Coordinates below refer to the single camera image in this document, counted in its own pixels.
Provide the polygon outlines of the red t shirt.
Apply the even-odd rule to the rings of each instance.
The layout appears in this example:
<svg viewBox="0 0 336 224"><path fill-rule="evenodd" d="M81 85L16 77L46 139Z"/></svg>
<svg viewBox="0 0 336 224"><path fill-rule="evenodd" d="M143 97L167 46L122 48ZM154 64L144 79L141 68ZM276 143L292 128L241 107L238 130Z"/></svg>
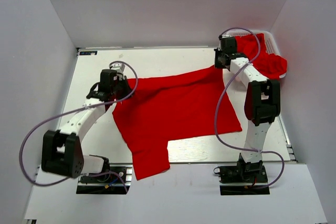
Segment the red t shirt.
<svg viewBox="0 0 336 224"><path fill-rule="evenodd" d="M135 93L117 103L112 115L132 153L136 179L170 168L169 141L214 134L215 109L225 87L221 69L130 79L129 84ZM217 129L219 134L242 131L227 95L219 107Z"/></svg>

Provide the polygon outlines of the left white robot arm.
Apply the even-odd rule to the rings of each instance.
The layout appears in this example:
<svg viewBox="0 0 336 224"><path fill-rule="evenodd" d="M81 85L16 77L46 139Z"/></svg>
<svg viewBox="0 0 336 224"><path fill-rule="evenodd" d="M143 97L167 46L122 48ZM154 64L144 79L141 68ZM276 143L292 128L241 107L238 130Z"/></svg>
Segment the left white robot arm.
<svg viewBox="0 0 336 224"><path fill-rule="evenodd" d="M43 171L70 178L93 174L101 182L110 178L108 159L97 155L84 155L81 143L113 102L130 97L132 90L123 72L123 63L103 69L100 81L91 87L86 96L84 110L76 112L58 130L49 130L44 134L41 157Z"/></svg>

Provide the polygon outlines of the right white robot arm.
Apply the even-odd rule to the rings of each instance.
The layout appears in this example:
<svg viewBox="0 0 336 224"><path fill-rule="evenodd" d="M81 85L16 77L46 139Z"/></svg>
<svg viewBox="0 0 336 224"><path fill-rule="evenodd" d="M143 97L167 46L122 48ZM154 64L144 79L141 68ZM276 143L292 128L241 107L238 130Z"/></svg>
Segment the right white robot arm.
<svg viewBox="0 0 336 224"><path fill-rule="evenodd" d="M247 56L238 51L235 37L220 35L219 41L220 46L215 49L215 68L225 68L234 74L228 84L238 77L247 88L244 112L248 120L248 129L243 148L221 140L217 122L214 122L215 135L225 146L240 151L237 175L247 182L262 169L262 151L266 135L280 114L280 84L278 80L271 80L261 74Z"/></svg>

